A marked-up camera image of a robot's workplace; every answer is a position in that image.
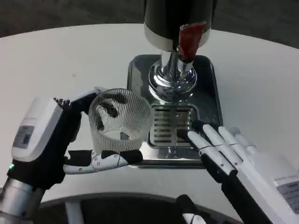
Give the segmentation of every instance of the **red tap handle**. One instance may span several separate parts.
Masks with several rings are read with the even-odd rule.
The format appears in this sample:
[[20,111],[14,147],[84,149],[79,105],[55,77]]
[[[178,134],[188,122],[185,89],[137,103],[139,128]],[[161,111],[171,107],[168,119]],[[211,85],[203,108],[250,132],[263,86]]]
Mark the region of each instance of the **red tap handle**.
[[178,48],[181,60],[193,61],[206,22],[186,24],[179,29]]

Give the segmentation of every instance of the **gray carpet floor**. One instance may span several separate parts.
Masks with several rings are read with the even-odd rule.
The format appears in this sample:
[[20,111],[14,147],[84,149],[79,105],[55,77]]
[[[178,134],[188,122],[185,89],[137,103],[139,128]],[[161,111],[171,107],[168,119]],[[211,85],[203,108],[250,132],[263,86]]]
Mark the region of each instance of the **gray carpet floor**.
[[[174,203],[142,197],[108,197],[81,201],[85,224],[185,224]],[[213,211],[198,211],[209,216],[210,224],[241,224]],[[68,224],[63,203],[42,208],[33,219],[34,224]]]
[[[213,28],[299,48],[299,0],[218,0]],[[100,23],[142,23],[143,0],[1,0],[0,37]]]

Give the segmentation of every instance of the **drip tray grate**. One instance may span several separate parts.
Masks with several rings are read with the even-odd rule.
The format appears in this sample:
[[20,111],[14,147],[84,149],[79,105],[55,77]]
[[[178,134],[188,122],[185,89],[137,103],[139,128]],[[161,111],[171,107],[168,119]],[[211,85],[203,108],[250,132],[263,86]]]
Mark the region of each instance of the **drip tray grate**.
[[153,106],[154,125],[149,132],[149,143],[153,147],[190,147],[177,137],[177,130],[191,128],[192,120],[198,119],[192,106]]

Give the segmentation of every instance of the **drip tray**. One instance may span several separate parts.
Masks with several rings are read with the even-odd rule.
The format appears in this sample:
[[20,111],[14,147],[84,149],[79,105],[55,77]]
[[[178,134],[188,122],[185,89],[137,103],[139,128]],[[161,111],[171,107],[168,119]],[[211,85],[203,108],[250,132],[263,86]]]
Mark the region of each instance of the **drip tray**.
[[207,57],[196,56],[193,67],[198,80],[190,97],[170,103],[152,95],[149,89],[149,71],[159,59],[159,55],[139,55],[129,65],[127,89],[144,97],[155,116],[154,125],[140,148],[143,162],[135,167],[203,168],[198,151],[178,138],[177,131],[190,129],[192,121],[199,118],[222,125],[213,65]]
[[192,106],[154,105],[154,125],[149,132],[152,147],[191,147],[177,137],[177,130],[191,128],[192,120],[197,120],[197,110]]

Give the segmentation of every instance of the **metal robot arm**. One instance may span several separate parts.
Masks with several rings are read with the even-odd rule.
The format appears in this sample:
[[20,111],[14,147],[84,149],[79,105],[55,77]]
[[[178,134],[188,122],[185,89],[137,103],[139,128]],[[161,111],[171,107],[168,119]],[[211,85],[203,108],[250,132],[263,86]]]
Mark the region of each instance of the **metal robot arm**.
[[199,151],[245,224],[299,223],[299,173],[284,156],[258,150],[238,128],[192,126],[178,135]]
[[73,101],[34,99],[13,142],[13,161],[0,192],[0,223],[30,222],[45,191],[61,183],[65,173],[74,173],[74,167],[77,173],[84,173],[79,172],[83,169],[96,172],[142,161],[139,150],[120,154],[103,151],[101,155],[93,150],[70,151],[70,158],[65,158],[68,145],[79,131],[81,112],[88,113],[99,94],[101,91],[95,89]]

